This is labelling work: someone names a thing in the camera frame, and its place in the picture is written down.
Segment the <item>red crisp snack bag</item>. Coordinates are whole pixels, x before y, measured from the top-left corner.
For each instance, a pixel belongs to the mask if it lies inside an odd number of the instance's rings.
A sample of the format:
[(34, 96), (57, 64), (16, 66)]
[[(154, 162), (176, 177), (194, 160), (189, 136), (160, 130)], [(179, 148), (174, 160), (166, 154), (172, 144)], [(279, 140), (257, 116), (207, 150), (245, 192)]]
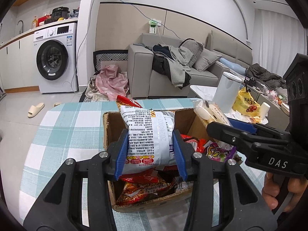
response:
[(164, 197), (173, 190), (177, 182), (173, 171), (157, 171), (152, 168), (137, 174), (123, 175), (120, 181), (124, 183), (116, 200), (116, 204), (120, 206)]

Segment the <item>white noodle snack bag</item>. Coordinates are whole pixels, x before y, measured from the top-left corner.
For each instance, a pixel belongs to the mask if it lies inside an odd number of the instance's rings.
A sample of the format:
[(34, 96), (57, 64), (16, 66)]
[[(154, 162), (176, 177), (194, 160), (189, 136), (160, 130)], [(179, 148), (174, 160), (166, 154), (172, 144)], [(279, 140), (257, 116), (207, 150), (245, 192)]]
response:
[(118, 95), (116, 103), (128, 128), (128, 150), (123, 175), (175, 166), (172, 133), (175, 112), (144, 109)]

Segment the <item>beige cookie bread packet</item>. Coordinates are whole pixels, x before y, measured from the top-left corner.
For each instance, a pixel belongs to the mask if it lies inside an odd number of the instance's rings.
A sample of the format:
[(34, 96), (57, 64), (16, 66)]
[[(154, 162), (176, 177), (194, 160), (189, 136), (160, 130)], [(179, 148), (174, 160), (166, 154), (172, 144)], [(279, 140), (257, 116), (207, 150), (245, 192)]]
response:
[(194, 112), (205, 127), (212, 122), (232, 126), (226, 115), (213, 101), (197, 99), (193, 102)]

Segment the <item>yellow plastic bag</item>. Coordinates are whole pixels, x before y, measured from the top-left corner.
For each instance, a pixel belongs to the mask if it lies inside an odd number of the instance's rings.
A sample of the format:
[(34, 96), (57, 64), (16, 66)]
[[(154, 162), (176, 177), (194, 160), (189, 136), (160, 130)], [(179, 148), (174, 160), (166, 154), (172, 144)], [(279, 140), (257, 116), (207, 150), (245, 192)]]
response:
[(232, 109), (242, 115), (249, 117), (259, 117), (260, 105), (253, 99), (245, 87), (238, 91)]

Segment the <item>purple silver snack bag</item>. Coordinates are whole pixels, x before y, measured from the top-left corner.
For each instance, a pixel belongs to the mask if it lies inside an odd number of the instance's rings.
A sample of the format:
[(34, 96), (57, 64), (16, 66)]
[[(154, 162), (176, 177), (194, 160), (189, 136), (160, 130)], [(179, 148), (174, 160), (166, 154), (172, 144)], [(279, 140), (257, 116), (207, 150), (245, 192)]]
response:
[(236, 147), (230, 150), (220, 148), (216, 142), (208, 141), (204, 146), (203, 153), (211, 160), (225, 162), (228, 159), (233, 159), (236, 154)]

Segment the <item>SF Express cardboard box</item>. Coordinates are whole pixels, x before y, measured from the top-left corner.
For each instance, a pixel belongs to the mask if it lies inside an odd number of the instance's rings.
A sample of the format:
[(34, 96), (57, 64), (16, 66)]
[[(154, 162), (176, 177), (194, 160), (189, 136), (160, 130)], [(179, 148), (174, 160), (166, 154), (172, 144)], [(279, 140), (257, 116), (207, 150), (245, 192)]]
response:
[(206, 124), (193, 109), (148, 110), (123, 106), (123, 113), (103, 115), (104, 147), (111, 150), (123, 130), (128, 130), (124, 167), (116, 181), (109, 182), (113, 210), (132, 212), (175, 202), (191, 195), (193, 183), (184, 182), (177, 170), (172, 134), (181, 138), (195, 152), (225, 162), (236, 157), (234, 147), (210, 139)]

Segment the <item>white cylindrical trash bin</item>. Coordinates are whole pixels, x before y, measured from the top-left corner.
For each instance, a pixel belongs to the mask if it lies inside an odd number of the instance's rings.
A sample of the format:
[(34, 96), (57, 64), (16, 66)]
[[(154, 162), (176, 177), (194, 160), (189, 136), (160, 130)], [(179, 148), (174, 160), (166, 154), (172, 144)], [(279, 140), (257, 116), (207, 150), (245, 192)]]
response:
[(231, 111), (241, 84), (242, 80), (238, 76), (225, 71), (222, 73), (213, 102), (223, 113)]

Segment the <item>white marble side table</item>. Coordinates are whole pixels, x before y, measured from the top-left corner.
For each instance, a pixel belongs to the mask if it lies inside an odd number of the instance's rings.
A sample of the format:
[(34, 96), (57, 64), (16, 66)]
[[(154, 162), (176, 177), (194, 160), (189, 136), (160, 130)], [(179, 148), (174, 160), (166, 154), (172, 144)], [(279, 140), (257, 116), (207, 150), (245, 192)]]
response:
[(203, 100), (212, 101), (217, 87), (209, 87), (202, 85), (190, 85), (188, 98), (201, 98)]

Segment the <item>teal plaid tablecloth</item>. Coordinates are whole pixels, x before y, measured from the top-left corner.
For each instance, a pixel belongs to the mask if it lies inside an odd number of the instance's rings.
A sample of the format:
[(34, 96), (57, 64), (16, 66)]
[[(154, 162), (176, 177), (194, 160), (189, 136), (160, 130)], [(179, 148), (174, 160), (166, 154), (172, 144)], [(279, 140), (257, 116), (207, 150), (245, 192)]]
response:
[[(62, 103), (47, 111), (24, 162), (19, 191), (22, 223), (62, 163), (82, 161), (103, 150), (103, 114), (118, 110), (114, 101)], [(118, 230), (183, 230), (189, 199), (130, 213), (113, 213)]]

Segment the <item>grey sofa cushion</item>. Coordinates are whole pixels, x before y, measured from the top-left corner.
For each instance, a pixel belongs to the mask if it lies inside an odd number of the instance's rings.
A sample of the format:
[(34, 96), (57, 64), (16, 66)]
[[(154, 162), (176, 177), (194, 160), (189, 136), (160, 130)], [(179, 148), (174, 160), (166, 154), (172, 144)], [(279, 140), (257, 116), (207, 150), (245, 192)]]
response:
[(197, 71), (203, 72), (208, 69), (212, 64), (215, 64), (216, 61), (220, 60), (222, 55), (212, 52), (208, 49), (203, 49), (199, 58), (193, 65), (193, 68)]

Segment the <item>pink cloth on floor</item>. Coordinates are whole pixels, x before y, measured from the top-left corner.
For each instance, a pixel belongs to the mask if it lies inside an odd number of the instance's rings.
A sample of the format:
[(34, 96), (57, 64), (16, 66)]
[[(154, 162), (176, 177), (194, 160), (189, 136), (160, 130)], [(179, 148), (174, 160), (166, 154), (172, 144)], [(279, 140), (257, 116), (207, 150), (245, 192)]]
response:
[(109, 101), (115, 101), (118, 95), (126, 97), (129, 91), (128, 78), (116, 64), (104, 66), (95, 78), (95, 85)]

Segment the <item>grey sofa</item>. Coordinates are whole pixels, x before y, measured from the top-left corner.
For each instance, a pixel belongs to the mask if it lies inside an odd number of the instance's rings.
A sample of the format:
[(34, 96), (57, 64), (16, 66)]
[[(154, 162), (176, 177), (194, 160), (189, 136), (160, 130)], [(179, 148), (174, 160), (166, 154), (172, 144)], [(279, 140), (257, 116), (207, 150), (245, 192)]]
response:
[[(142, 46), (131, 44), (128, 47), (127, 77), (132, 98), (186, 97), (190, 85), (216, 87), (219, 84), (222, 73), (229, 71), (228, 67), (220, 64), (221, 59), (227, 59), (244, 68), (248, 68), (253, 60), (252, 50), (248, 46), (215, 31), (208, 34), (205, 43), (191, 38), (185, 40), (171, 37), (160, 38), (147, 33), (142, 34), (141, 38), (141, 43), (150, 48), (157, 44), (188, 48), (194, 55), (189, 63), (191, 80), (187, 87), (175, 88), (167, 76), (151, 69), (153, 53)], [(194, 69), (193, 65), (203, 49), (220, 54), (222, 58), (205, 71), (200, 72)]]

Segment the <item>pile of clothes on sofa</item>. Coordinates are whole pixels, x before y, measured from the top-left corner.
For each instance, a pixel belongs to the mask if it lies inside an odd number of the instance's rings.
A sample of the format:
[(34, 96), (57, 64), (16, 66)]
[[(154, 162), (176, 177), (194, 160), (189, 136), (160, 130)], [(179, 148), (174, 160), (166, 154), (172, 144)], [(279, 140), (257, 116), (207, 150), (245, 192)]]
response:
[(191, 68), (189, 63), (194, 55), (188, 48), (184, 46), (176, 48), (166, 44), (157, 44), (152, 48), (145, 46), (143, 43), (136, 45), (142, 46), (153, 53), (151, 69), (167, 76), (175, 88), (183, 89), (190, 84), (191, 75), (189, 72)]

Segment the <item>black patterned basket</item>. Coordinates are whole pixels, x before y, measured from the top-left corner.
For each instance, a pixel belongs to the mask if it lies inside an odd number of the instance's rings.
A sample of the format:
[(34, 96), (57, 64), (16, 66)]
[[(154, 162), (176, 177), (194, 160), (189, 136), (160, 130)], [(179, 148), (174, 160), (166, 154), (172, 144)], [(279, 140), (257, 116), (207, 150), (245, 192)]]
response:
[(93, 65), (95, 73), (103, 67), (115, 64), (118, 65), (120, 72), (127, 72), (127, 49), (105, 49), (93, 52)]

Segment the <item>white kitchen cabinets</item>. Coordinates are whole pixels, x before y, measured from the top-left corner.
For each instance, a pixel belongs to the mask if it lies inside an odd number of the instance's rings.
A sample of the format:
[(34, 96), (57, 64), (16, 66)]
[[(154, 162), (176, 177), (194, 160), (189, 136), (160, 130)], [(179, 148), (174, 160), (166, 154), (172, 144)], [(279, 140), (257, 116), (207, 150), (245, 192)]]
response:
[(34, 34), (28, 34), (1, 48), (1, 83), (4, 90), (38, 88)]

